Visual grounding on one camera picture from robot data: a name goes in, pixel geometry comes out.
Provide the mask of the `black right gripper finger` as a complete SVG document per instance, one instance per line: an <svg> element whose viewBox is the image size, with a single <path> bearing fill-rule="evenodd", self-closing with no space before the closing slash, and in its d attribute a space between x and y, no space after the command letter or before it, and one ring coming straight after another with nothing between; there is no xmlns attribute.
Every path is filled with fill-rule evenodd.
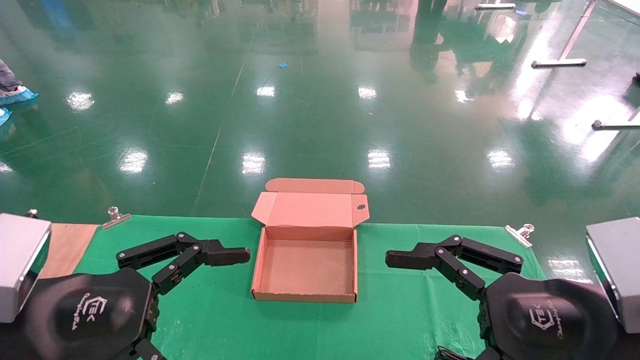
<svg viewBox="0 0 640 360"><path fill-rule="evenodd" d="M477 301L486 292L486 282L464 262L502 275L520 274L524 264L517 254L461 235L451 235L439 243L418 243L410 251L389 250L385 254L387 267L418 271L435 269L469 299Z"/></svg>

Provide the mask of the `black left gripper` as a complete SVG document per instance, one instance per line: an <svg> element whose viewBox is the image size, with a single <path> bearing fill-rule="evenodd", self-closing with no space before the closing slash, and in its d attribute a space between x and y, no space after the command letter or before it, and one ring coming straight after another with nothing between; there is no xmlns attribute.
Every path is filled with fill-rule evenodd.
<svg viewBox="0 0 640 360"><path fill-rule="evenodd" d="M39 280L20 312L22 360L166 360L153 285L130 268Z"/></svg>

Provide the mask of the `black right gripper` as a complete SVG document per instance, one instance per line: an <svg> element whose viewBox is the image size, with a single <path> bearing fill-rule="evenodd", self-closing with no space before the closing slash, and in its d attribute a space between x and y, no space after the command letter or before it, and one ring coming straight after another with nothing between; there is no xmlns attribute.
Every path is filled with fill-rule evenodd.
<svg viewBox="0 0 640 360"><path fill-rule="evenodd" d="M507 273L478 313L486 349L474 360L622 360L624 331L593 284Z"/></svg>

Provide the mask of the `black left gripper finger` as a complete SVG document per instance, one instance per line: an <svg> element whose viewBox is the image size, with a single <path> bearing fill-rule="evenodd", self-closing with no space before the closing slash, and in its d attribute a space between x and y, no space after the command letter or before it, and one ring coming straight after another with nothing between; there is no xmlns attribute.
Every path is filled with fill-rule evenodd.
<svg viewBox="0 0 640 360"><path fill-rule="evenodd" d="M250 260L250 251L246 247L224 247L218 239L201 240L186 232L179 232L119 251L116 259L119 269L131 268L136 271L170 260L151 277L153 293L165 296L201 265L223 267L246 264Z"/></svg>

